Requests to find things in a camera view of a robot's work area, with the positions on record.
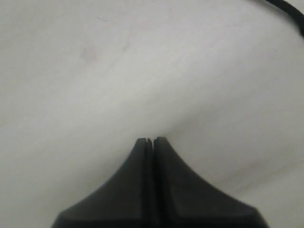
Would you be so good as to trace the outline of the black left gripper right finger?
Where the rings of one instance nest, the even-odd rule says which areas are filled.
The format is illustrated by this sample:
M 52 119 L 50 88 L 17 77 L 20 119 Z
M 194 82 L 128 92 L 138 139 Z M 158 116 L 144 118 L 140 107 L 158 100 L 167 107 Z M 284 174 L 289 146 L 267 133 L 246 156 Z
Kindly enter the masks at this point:
M 153 171 L 164 228 L 266 228 L 254 207 L 201 178 L 165 137 L 154 140 Z

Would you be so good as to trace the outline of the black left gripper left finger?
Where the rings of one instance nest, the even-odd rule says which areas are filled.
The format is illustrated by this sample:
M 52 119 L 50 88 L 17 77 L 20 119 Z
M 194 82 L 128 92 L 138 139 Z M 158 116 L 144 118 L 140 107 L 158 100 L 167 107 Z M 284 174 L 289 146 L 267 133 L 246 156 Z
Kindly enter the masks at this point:
M 54 228 L 146 228 L 151 223 L 152 142 L 137 139 L 118 171 L 95 192 L 62 211 Z

